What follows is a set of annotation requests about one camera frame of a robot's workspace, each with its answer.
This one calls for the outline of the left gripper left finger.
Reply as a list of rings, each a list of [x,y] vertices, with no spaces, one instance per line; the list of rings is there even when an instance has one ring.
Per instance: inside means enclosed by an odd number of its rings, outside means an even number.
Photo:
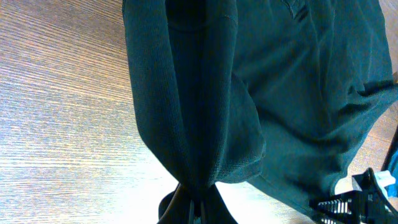
[[[158,224],[189,224],[190,196],[181,184],[164,197],[158,209]]]

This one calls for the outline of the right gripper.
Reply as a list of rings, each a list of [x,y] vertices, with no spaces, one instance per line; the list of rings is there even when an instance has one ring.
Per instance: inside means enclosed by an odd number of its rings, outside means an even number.
[[[391,205],[368,168],[352,176],[353,190],[328,198],[312,200],[315,222],[326,224],[397,224],[397,210]]]

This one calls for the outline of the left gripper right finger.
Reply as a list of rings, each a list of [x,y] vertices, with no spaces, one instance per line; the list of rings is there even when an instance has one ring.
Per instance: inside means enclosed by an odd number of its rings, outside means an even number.
[[[212,185],[200,202],[201,224],[238,224],[230,214],[216,185]]]

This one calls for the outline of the black polo shirt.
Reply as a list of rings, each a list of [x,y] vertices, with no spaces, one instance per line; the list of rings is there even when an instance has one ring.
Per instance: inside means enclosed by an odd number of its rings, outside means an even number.
[[[137,129],[190,196],[248,182],[315,221],[397,100],[379,1],[123,1]]]

